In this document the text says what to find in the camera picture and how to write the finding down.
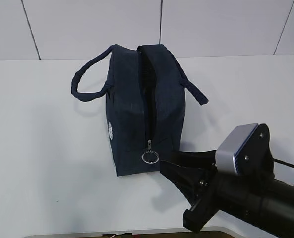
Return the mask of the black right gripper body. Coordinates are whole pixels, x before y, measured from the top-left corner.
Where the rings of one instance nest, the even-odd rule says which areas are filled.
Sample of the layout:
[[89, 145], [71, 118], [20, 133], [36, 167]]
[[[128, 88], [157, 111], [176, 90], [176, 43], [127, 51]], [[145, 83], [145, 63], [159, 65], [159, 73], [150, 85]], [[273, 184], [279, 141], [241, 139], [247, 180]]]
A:
[[214, 196], [220, 175], [215, 165], [209, 168], [182, 168], [182, 177], [186, 181], [184, 196], [191, 205], [183, 214], [183, 226], [198, 233], [218, 211]]

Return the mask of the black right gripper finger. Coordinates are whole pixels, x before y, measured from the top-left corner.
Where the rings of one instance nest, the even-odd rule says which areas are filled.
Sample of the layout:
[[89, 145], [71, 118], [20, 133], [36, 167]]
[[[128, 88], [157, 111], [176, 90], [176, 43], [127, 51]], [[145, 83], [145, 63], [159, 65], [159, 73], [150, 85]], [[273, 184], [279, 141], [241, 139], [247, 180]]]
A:
[[171, 162], [183, 167], [210, 168], [215, 165], [216, 150], [205, 152], [174, 151], [171, 154]]
[[207, 190], [216, 173], [216, 166], [211, 163], [207, 167], [190, 167], [161, 161], [160, 173], [174, 184], [193, 205]]

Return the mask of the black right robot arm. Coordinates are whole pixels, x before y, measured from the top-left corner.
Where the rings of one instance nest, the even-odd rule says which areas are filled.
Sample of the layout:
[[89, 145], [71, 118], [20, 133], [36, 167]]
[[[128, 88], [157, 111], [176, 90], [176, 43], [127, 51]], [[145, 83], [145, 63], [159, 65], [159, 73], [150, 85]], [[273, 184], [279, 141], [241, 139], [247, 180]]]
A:
[[183, 226], [199, 232], [224, 211], [279, 238], [294, 238], [294, 186], [275, 179], [266, 124], [235, 127], [216, 150], [174, 151], [160, 172], [190, 203]]

